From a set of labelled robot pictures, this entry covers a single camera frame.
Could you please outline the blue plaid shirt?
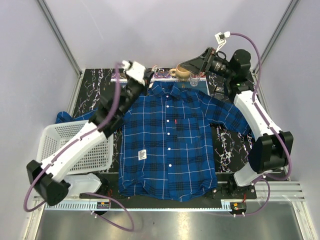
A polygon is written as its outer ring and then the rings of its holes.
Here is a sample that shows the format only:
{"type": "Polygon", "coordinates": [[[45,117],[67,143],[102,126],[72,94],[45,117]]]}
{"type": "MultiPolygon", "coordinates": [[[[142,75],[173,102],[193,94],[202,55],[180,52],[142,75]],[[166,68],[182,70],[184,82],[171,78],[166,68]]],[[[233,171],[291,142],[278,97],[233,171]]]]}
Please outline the blue plaid shirt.
{"type": "Polygon", "coordinates": [[[125,114],[119,155],[121,195],[181,202],[216,188],[211,125],[246,135],[249,124],[231,103],[174,81],[155,81],[125,114]]]}

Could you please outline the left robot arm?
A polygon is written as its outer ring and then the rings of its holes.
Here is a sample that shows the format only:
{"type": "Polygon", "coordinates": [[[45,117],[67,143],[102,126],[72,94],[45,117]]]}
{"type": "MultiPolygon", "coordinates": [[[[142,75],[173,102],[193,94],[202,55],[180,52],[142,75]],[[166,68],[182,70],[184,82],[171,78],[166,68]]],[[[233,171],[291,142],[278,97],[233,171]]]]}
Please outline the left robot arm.
{"type": "Polygon", "coordinates": [[[87,174],[85,178],[91,182],[78,185],[77,177],[67,182],[65,177],[70,169],[83,158],[93,147],[107,140],[123,123],[125,113],[141,94],[146,94],[155,73],[151,69],[124,71],[127,84],[121,87],[119,81],[115,84],[112,97],[101,97],[100,106],[83,128],[62,148],[42,162],[30,161],[27,175],[30,186],[23,201],[23,208],[28,208],[28,200],[32,190],[35,190],[49,206],[55,206],[70,193],[86,194],[103,198],[108,193],[108,186],[96,175],[87,174]]]}

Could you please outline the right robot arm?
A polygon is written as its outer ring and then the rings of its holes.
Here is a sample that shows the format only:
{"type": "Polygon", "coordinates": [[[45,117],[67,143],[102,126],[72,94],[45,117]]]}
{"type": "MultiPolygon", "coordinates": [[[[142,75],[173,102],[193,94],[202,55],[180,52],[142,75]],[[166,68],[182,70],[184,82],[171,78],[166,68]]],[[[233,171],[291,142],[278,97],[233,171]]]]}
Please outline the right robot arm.
{"type": "Polygon", "coordinates": [[[229,177],[224,194],[240,198],[253,189],[254,183],[270,176],[273,171],[291,167],[293,135],[282,131],[272,121],[254,93],[248,80],[251,68],[248,51],[238,49],[230,60],[226,60],[223,52],[209,47],[200,56],[180,65],[193,74],[213,73],[225,78],[224,94],[242,113],[255,138],[248,162],[229,177]]]}

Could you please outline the blue patterned placemat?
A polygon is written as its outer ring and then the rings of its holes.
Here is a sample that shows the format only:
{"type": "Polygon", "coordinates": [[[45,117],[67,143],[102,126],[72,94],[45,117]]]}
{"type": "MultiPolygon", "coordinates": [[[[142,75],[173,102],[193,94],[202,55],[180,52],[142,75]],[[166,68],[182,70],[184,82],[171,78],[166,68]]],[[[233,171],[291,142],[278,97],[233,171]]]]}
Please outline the blue patterned placemat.
{"type": "MultiPolygon", "coordinates": [[[[182,84],[185,85],[185,88],[190,88],[190,89],[196,89],[199,91],[204,92],[207,95],[210,95],[210,91],[209,91],[209,87],[208,87],[208,83],[207,83],[207,78],[205,75],[202,75],[198,85],[196,87],[192,87],[190,85],[190,80],[188,81],[179,81],[176,77],[172,77],[169,74],[169,68],[160,68],[152,77],[151,82],[153,83],[154,81],[162,81],[162,82],[178,82],[178,86],[179,88],[182,88],[182,84]]],[[[116,73],[115,71],[113,71],[112,75],[111,75],[111,79],[110,82],[111,83],[115,83],[116,82],[116,73]]],[[[123,70],[120,70],[120,77],[119,77],[119,82],[121,84],[121,86],[124,88],[126,83],[127,83],[127,79],[125,77],[125,74],[123,73],[123,70]]]]}

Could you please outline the small clear glass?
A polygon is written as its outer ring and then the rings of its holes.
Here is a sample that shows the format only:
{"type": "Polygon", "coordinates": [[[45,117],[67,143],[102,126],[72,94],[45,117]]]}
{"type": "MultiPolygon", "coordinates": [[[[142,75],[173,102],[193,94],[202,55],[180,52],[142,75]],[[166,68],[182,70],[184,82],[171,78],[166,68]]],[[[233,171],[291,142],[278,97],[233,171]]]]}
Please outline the small clear glass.
{"type": "Polygon", "coordinates": [[[190,85],[192,87],[196,87],[200,81],[200,78],[201,78],[200,74],[191,73],[189,78],[190,85]]]}

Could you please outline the tan ceramic mug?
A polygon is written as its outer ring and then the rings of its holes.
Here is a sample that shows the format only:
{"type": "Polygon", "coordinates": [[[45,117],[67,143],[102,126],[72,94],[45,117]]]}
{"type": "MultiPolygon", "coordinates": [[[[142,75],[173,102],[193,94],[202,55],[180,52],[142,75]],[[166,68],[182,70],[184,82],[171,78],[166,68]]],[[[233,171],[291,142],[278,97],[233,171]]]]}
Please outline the tan ceramic mug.
{"type": "Polygon", "coordinates": [[[190,80],[191,72],[183,68],[180,63],[175,68],[171,68],[168,72],[172,77],[177,78],[179,81],[186,82],[190,80]]]}

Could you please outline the white plastic basket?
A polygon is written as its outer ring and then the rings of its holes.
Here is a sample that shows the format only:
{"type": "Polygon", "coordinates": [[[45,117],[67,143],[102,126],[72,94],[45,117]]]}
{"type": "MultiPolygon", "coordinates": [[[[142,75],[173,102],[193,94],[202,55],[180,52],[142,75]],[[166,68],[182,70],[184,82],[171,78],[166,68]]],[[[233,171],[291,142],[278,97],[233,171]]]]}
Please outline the white plastic basket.
{"type": "Polygon", "coordinates": [[[52,174],[57,182],[66,175],[108,170],[112,165],[114,139],[97,130],[83,137],[95,128],[87,120],[47,126],[40,138],[36,161],[42,168],[51,164],[46,174],[52,174]]]}

